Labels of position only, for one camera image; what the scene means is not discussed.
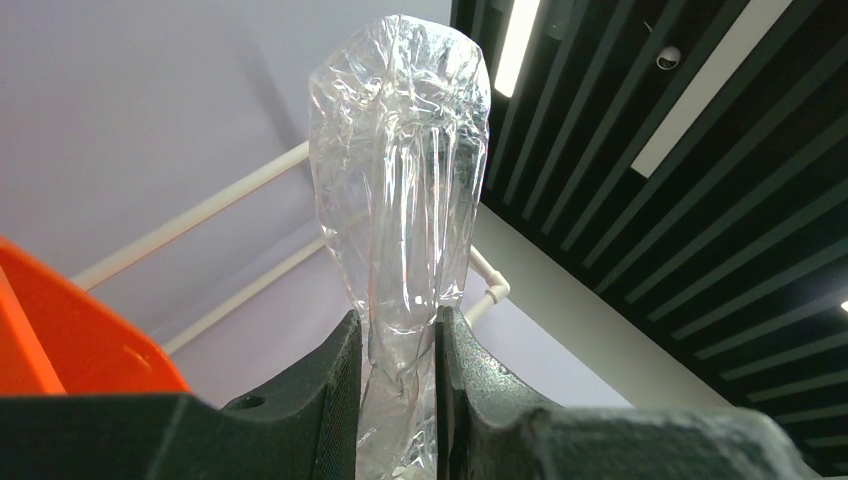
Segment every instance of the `security camera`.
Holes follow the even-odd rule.
[[[665,47],[657,55],[657,67],[660,70],[671,70],[680,63],[680,50],[677,47]]]

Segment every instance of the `ceiling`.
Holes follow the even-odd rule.
[[[848,2],[795,0],[750,53],[721,46],[778,3],[542,0],[512,96],[493,89],[483,202],[836,475],[848,473]],[[493,80],[511,9],[453,3]],[[672,70],[656,64],[667,46],[681,52]],[[729,76],[717,92],[687,90],[717,66]],[[673,117],[699,102],[691,125]],[[637,159],[656,167],[647,178]]]

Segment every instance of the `orange object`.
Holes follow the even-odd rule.
[[[0,272],[0,394],[189,391],[155,342],[4,238]]]

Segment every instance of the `white railing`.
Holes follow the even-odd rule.
[[[308,158],[309,144],[308,142],[301,143],[265,166],[260,167],[241,180],[207,198],[194,208],[189,209],[156,230],[104,258],[75,276],[73,282],[84,290],[91,290],[97,287],[156,250],[171,243],[194,227],[209,220],[225,208],[250,195],[280,175],[283,175]],[[324,240],[319,236],[294,255],[283,260],[267,273],[254,280],[240,292],[192,323],[188,328],[165,344],[165,351],[169,354],[174,353],[197,338],[201,333],[221,321],[233,310],[273,283],[274,280],[285,275],[286,272],[320,250],[322,246],[324,246]],[[474,304],[465,315],[468,323],[473,324],[492,305],[503,300],[509,294],[509,283],[473,246],[471,247],[470,263],[471,267],[486,280],[486,284],[488,285],[483,298]]]

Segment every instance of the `plastic wrap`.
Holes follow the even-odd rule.
[[[435,478],[433,330],[459,304],[489,78],[456,30],[390,16],[309,80],[316,209],[367,331],[357,478]]]

